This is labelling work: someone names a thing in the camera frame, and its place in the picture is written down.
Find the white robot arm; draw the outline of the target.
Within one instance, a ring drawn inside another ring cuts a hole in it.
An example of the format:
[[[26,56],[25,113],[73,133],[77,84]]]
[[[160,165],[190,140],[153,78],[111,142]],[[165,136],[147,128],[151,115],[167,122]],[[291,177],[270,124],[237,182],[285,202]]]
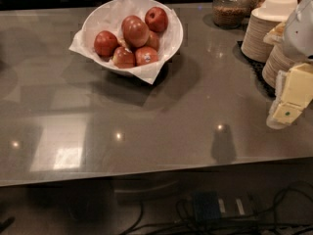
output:
[[[278,71],[276,99],[266,120],[273,129],[291,125],[313,100],[313,0],[301,0],[291,13],[281,43],[283,54],[295,65]]]

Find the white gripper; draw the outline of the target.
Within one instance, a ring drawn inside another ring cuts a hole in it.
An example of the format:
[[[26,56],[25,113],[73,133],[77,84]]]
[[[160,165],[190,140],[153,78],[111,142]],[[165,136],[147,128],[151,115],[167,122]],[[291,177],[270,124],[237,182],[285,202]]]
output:
[[[287,72],[280,70],[275,95],[266,124],[272,129],[283,129],[296,121],[313,100],[313,66],[301,64]]]

